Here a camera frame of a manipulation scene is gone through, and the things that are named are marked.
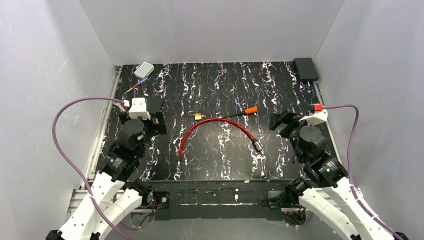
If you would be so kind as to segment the brass padlock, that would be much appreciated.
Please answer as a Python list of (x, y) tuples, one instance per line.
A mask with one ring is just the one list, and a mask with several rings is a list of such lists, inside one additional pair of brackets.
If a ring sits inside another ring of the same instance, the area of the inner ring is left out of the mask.
[(206, 116), (205, 116), (204, 114), (202, 114), (202, 113), (200, 113), (200, 112), (195, 112), (195, 111), (189, 111), (189, 112), (187, 113), (187, 115), (188, 115), (189, 117), (194, 117), (194, 119), (195, 119), (196, 121), (200, 121), (200, 120), (202, 120), (202, 119), (205, 119), (205, 118), (206, 118)]

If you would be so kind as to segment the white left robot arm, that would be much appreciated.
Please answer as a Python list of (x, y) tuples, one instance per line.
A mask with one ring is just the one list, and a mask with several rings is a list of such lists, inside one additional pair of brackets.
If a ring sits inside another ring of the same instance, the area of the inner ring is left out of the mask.
[(100, 165), (87, 194), (64, 225), (48, 240), (104, 240), (132, 210), (141, 206), (152, 187), (142, 180), (126, 184), (140, 165), (151, 139), (167, 133), (162, 110), (121, 112), (122, 126)]

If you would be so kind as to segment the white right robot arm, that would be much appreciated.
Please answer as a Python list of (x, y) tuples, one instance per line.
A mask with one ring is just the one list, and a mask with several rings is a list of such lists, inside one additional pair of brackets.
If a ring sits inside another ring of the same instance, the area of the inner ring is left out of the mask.
[(300, 177), (285, 187), (282, 200), (310, 210), (344, 240), (406, 240), (405, 233), (388, 227), (369, 208), (349, 179), (346, 168), (326, 152), (328, 140), (317, 126), (327, 119), (328, 112), (321, 105), (306, 116), (290, 109), (270, 115), (269, 130), (285, 125), (280, 136), (289, 140), (306, 176), (335, 203), (320, 196), (308, 181)]

